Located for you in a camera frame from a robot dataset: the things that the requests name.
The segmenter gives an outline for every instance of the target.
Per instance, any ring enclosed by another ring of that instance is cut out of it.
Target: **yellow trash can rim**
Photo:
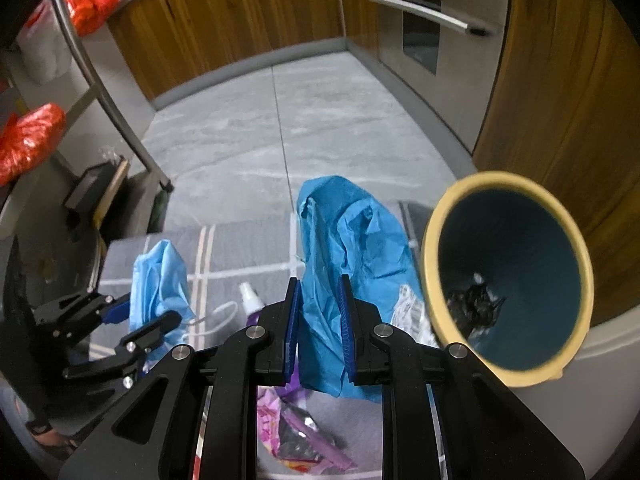
[[[521,193],[546,209],[564,229],[574,250],[580,273],[580,307],[572,334],[560,351],[544,364],[529,370],[509,370],[489,362],[474,352],[508,387],[523,387],[558,379],[574,358],[591,323],[593,311],[593,269],[587,245],[574,219],[559,200],[544,187],[526,177],[506,171],[484,171],[463,178],[447,189],[431,215],[422,240],[422,286],[428,298],[431,323],[443,346],[465,339],[453,321],[440,283],[438,245],[450,211],[468,195],[486,189],[504,189]]]

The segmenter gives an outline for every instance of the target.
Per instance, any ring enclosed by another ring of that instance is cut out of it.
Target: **oven window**
[[[442,0],[406,0],[440,10]],[[438,65],[440,25],[408,12],[402,13],[402,49],[429,72],[435,74]]]

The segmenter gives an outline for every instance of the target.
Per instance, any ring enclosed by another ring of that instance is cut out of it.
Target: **oven handle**
[[[394,9],[403,10],[409,14],[420,16],[430,22],[439,23],[444,27],[450,28],[459,32],[460,34],[473,34],[474,36],[487,36],[488,31],[479,25],[473,25],[471,23],[465,23],[462,20],[438,12],[437,10],[430,9],[422,5],[412,4],[404,0],[369,0],[376,4],[384,5],[386,7],[393,7]]]

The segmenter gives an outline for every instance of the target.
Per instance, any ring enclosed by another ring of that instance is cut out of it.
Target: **blue face mask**
[[[195,318],[189,307],[190,292],[184,260],[169,240],[160,240],[133,264],[129,331],[137,330],[168,310],[182,316],[180,326],[164,336],[164,344],[148,358],[160,360],[172,347],[184,341],[187,323]]]

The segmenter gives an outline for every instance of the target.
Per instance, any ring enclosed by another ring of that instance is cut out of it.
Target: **gray plaid mat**
[[[431,211],[415,203],[385,205],[404,226],[417,259]],[[171,240],[185,261],[194,313],[197,317],[207,316],[206,322],[191,328],[189,343],[196,349],[220,345],[242,328],[242,325],[230,324],[219,333],[198,335],[220,321],[216,319],[217,313],[211,315],[217,306],[227,301],[242,305],[240,283],[251,283],[261,300],[270,304],[281,301],[289,278],[301,278],[304,271],[297,217],[290,214],[118,240],[109,247],[98,290],[115,298],[130,292],[133,262],[161,239]],[[113,347],[127,329],[128,321],[103,325],[95,330],[91,337],[90,357],[97,359],[112,354]],[[358,464],[356,471],[334,478],[366,480],[382,477],[380,405],[310,392],[306,409]],[[286,480],[300,476],[277,462],[262,445],[258,445],[258,466],[261,478]]]

